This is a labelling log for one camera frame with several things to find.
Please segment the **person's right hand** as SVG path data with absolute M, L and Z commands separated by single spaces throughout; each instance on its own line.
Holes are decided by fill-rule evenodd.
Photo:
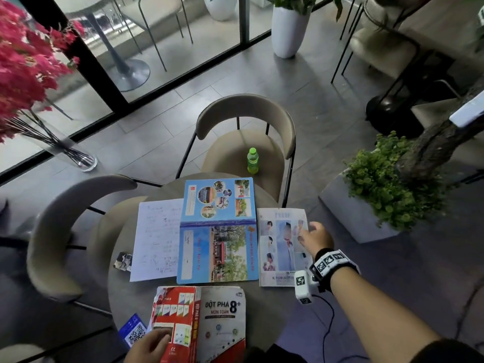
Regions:
M 301 245 L 308 251 L 313 261 L 317 259 L 317 255 L 321 250 L 324 250 L 323 254 L 335 250 L 335 243 L 331 234 L 319 222 L 317 222 L 317 243 L 301 243 Z

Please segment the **photo magazine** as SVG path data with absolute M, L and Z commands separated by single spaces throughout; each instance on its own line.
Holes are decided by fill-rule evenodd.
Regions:
M 258 260 L 261 287 L 293 287 L 294 275 L 309 270 L 310 254 L 300 243 L 308 230 L 302 208 L 258 208 Z

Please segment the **red and white textbook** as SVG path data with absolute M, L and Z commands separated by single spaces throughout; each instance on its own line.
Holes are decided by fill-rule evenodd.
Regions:
M 158 287 L 148 330 L 168 329 L 160 363 L 243 363 L 246 299 L 241 287 Z

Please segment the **black wristband with marker tags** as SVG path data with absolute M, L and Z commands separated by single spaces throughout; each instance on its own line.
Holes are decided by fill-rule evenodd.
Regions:
M 350 260 L 342 250 L 334 250 L 331 248 L 323 248 L 316 253 L 313 263 L 309 267 L 314 279 L 318 281 L 319 292 L 332 293 L 330 280 L 333 274 L 340 268 L 349 267 L 358 274 L 360 273 L 359 266 Z

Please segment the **grey concrete planter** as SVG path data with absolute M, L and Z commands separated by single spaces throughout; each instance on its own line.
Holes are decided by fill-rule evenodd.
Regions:
M 359 244 L 371 243 L 398 236 L 401 232 L 378 218 L 372 207 L 359 197 L 349 195 L 346 171 L 336 176 L 319 194 L 319 199 Z

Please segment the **blue open notebook cover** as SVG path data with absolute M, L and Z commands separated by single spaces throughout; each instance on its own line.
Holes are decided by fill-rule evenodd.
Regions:
M 187 180 L 179 239 L 177 284 L 258 280 L 253 179 Z

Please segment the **white handwritten paper sheet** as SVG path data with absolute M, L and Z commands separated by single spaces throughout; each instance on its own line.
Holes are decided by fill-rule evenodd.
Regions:
M 183 199 L 138 206 L 130 282 L 177 276 Z

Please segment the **black sleeve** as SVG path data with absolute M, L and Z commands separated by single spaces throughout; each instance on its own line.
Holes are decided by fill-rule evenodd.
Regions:
M 409 363 L 484 363 L 484 355 L 463 342 L 441 339 L 425 346 Z

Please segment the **tall white plant pot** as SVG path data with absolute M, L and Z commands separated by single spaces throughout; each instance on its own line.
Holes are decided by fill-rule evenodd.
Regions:
M 282 59 L 294 57 L 306 33 L 312 7 L 304 15 L 298 11 L 273 7 L 271 19 L 271 44 L 275 55 Z

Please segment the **white tag on trunk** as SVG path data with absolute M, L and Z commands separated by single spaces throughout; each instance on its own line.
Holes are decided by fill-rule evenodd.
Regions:
M 484 115 L 484 90 L 452 113 L 449 121 L 455 126 L 463 128 L 474 122 L 481 115 Z

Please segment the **clear glass vase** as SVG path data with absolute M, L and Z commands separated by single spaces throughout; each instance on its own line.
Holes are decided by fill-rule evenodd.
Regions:
M 33 110 L 19 111 L 16 116 L 6 119 L 3 125 L 5 134 L 21 136 L 82 172 L 92 171 L 98 164 L 95 155 L 83 149 Z

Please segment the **table with black round base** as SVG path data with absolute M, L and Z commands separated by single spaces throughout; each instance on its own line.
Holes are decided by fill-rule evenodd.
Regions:
M 369 102 L 367 120 L 381 134 L 394 130 L 413 138 L 423 132 L 411 107 L 424 95 L 439 75 L 454 62 L 484 73 L 484 0 L 429 0 L 411 13 L 397 32 L 423 51 L 412 62 L 404 80 L 414 86 L 407 98 L 388 112 Z

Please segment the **beige chair with black frame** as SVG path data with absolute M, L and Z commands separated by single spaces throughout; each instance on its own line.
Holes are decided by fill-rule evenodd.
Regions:
M 111 256 L 118 236 L 128 218 L 135 213 L 146 196 L 132 197 L 104 212 L 93 207 L 112 193 L 129 191 L 138 184 L 157 188 L 163 184 L 119 174 L 100 175 L 78 182 L 58 195 L 36 218 L 27 247 L 27 274 L 36 290 L 48 299 L 76 305 L 104 316 L 111 312 L 78 301 L 83 295 L 79 283 L 64 265 L 66 250 L 87 252 L 87 266 L 94 281 L 103 288 L 111 266 Z M 71 229 L 86 210 L 101 215 L 86 247 L 71 245 Z
M 259 171 L 251 176 L 255 184 L 275 202 L 279 202 L 285 163 L 289 161 L 281 204 L 281 207 L 286 207 L 297 144 L 296 129 L 292 117 L 281 104 L 260 95 L 235 94 L 209 104 L 197 118 L 195 131 L 176 179 L 181 176 L 195 140 L 204 140 L 216 125 L 230 119 L 236 120 L 237 128 L 214 141 L 205 156 L 201 171 L 239 177 L 251 175 L 247 171 L 247 154 L 251 147 L 255 147 L 259 155 Z
M 389 14 L 378 0 L 364 0 L 350 32 L 335 72 L 334 82 L 343 57 L 350 48 L 350 56 L 343 67 L 343 75 L 353 55 L 388 77 L 399 81 L 407 67 L 420 55 L 420 45 L 389 26 Z

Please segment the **outdoor metal frame chair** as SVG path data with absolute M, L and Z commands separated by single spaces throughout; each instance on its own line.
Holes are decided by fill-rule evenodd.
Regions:
M 194 43 L 191 34 L 190 24 L 188 21 L 188 16 L 185 9 L 184 0 L 133 0 L 130 4 L 124 4 L 122 6 L 118 4 L 117 0 L 112 0 L 111 3 L 114 6 L 116 12 L 118 13 L 120 19 L 127 27 L 136 48 L 141 54 L 142 50 L 138 45 L 134 34 L 131 31 L 128 21 L 148 33 L 165 72 L 167 72 L 167 68 L 159 52 L 157 42 L 154 39 L 152 27 L 173 16 L 176 18 L 176 21 L 178 23 L 178 29 L 180 31 L 181 37 L 184 38 L 183 29 L 178 18 L 178 14 L 180 12 L 183 12 L 191 43 Z

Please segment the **black window frame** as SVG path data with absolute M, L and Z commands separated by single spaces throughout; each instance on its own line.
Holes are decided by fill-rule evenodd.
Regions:
M 43 26 L 66 26 L 67 21 L 80 20 L 87 37 L 68 49 L 68 56 L 80 58 L 79 70 L 59 80 L 57 91 L 49 90 L 46 104 L 51 111 L 34 111 L 42 119 L 67 135 L 83 149 L 95 155 L 81 142 L 104 130 L 136 110 L 152 102 L 160 103 L 167 96 L 181 101 L 177 88 L 229 60 L 256 43 L 270 37 L 272 6 L 259 9 L 250 0 L 238 0 L 233 17 L 215 21 L 204 0 L 184 0 L 193 42 L 191 43 L 183 12 L 178 14 L 184 38 L 180 36 L 175 17 L 152 27 L 154 39 L 165 72 L 148 33 L 128 21 L 142 50 L 139 53 L 127 27 L 111 1 L 95 12 L 97 22 L 111 45 L 123 59 L 138 59 L 150 68 L 148 81 L 136 90 L 120 92 L 108 71 L 114 62 L 100 36 L 85 17 L 69 19 L 54 0 L 15 0 L 27 11 L 33 22 Z

